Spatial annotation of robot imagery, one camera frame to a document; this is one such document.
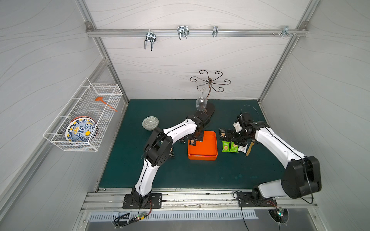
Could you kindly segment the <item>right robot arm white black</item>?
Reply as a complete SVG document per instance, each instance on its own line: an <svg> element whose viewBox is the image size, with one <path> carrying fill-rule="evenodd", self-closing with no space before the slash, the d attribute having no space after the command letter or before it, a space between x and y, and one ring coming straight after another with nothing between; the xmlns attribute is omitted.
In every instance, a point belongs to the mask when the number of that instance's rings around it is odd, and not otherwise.
<svg viewBox="0 0 370 231"><path fill-rule="evenodd" d="M259 184L252 190L255 199L288 196L292 199L313 195L321 191L320 162L314 156L306 156L279 137L263 121L241 124L235 122L233 130L220 132L221 138L245 146L256 141L266 147L282 164L285 171L280 180Z"/></svg>

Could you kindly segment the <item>green cookie packet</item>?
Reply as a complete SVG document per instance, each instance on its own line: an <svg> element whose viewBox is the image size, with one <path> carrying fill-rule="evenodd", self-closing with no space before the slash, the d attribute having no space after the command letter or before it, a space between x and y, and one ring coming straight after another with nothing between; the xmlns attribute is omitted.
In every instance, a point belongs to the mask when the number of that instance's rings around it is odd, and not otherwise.
<svg viewBox="0 0 370 231"><path fill-rule="evenodd" d="M239 152L238 149L239 149L239 146L237 144L235 144L234 142L231 142L230 143L230 149L229 149L229 151L231 153L238 153Z"/></svg>
<svg viewBox="0 0 370 231"><path fill-rule="evenodd" d="M230 142L222 141L222 152L230 152Z"/></svg>

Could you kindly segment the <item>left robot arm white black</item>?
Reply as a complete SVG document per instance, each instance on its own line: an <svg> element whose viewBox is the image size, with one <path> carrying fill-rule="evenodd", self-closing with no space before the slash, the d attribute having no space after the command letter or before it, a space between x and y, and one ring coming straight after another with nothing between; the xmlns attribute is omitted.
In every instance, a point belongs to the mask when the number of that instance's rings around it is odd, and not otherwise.
<svg viewBox="0 0 370 231"><path fill-rule="evenodd" d="M181 139L199 141L212 115L213 112L208 109L204 112L198 111L170 128L153 130L144 147L144 163L140 177L131 192L133 200L138 205L143 207L149 201L155 176L159 167L170 157L173 144Z"/></svg>

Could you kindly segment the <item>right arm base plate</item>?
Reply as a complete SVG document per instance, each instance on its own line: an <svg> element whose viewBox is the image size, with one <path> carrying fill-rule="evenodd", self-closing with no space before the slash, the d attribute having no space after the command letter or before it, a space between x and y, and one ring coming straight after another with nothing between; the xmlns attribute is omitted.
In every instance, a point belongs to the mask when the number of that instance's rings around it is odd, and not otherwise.
<svg viewBox="0 0 370 231"><path fill-rule="evenodd" d="M239 207L252 208L252 207L277 207L275 198L264 198L257 191L242 192L235 191L233 197L237 200Z"/></svg>

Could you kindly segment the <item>white cookie packet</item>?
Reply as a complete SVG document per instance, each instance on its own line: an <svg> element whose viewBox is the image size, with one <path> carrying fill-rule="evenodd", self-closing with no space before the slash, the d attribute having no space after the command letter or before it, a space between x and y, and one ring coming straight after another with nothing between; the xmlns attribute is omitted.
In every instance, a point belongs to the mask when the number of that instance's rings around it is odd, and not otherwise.
<svg viewBox="0 0 370 231"><path fill-rule="evenodd" d="M241 152L241 153L244 153L246 154L247 153L247 146L239 146L238 147L238 152Z"/></svg>

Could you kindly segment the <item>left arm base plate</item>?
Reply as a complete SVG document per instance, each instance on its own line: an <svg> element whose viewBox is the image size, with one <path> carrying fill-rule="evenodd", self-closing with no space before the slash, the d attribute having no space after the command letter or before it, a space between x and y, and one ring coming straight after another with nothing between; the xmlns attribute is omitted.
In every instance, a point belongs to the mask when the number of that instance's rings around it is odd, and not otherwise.
<svg viewBox="0 0 370 231"><path fill-rule="evenodd" d="M162 194L150 193L140 196L136 192L126 194L123 199L123 209L159 209L162 206Z"/></svg>

